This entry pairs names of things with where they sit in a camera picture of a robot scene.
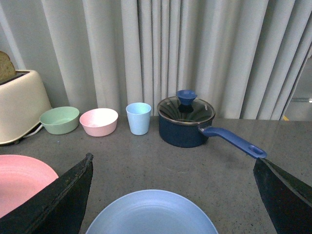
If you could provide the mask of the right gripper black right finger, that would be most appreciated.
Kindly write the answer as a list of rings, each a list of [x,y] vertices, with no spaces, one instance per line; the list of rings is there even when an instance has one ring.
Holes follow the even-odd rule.
[[[278,234],[312,232],[312,188],[272,162],[258,158],[253,174]]]

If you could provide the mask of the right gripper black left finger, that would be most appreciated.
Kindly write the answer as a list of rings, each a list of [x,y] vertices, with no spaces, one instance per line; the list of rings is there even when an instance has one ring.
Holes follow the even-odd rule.
[[[86,157],[21,206],[0,219],[2,234],[78,234],[93,177]]]

